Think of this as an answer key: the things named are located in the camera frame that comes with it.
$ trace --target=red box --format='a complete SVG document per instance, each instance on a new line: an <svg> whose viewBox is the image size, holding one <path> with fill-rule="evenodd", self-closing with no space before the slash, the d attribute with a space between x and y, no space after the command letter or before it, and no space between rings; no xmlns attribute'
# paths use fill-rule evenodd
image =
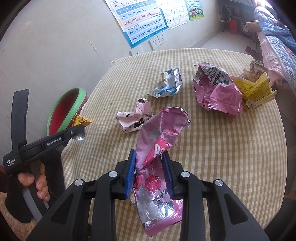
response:
<svg viewBox="0 0 296 241"><path fill-rule="evenodd" d="M234 20L230 20L229 29L232 34L237 34L237 22Z"/></svg>

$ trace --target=black cuff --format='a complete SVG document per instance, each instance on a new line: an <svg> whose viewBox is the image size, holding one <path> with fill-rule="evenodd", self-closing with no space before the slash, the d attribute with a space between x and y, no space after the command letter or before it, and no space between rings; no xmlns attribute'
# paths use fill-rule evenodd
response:
<svg viewBox="0 0 296 241"><path fill-rule="evenodd" d="M22 195L24 186L20 183L17 175L11 175L7 179L5 206L9 213L21 223L29 223L33 219L33 215Z"/></svg>

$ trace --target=fuzzy brown sleeve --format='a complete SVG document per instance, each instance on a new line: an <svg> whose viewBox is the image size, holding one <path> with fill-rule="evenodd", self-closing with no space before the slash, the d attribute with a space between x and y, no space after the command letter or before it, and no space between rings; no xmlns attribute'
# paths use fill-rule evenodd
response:
<svg viewBox="0 0 296 241"><path fill-rule="evenodd" d="M15 235L21 240L26 241L27 237L33 230L36 225L35 220L33 219L30 223L21 223L16 220L11 214L8 212L5 206L6 193L0 192L0 211L5 218L6 222L15 233Z"/></svg>

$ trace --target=blue blanket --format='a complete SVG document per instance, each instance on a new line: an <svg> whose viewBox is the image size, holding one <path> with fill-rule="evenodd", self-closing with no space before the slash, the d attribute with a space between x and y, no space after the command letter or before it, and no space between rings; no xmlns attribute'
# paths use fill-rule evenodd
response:
<svg viewBox="0 0 296 241"><path fill-rule="evenodd" d="M285 80L290 89L296 95L296 42L287 27L274 26L276 20L255 11L255 19L259 21L263 33L266 35L271 47L279 57L283 68ZM291 55L285 49L285 45L294 53Z"/></svg>

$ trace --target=white wire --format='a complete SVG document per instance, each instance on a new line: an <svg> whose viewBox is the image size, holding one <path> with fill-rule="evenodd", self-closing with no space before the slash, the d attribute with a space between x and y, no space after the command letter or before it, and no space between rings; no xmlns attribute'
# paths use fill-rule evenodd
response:
<svg viewBox="0 0 296 241"><path fill-rule="evenodd" d="M224 23L228 23L231 20L231 13L230 13L228 7L226 6L226 4L222 0L220 0L220 2L222 2L225 5L225 7L227 8L227 10L228 10L228 12L230 14L230 19L227 22L224 21Z"/></svg>

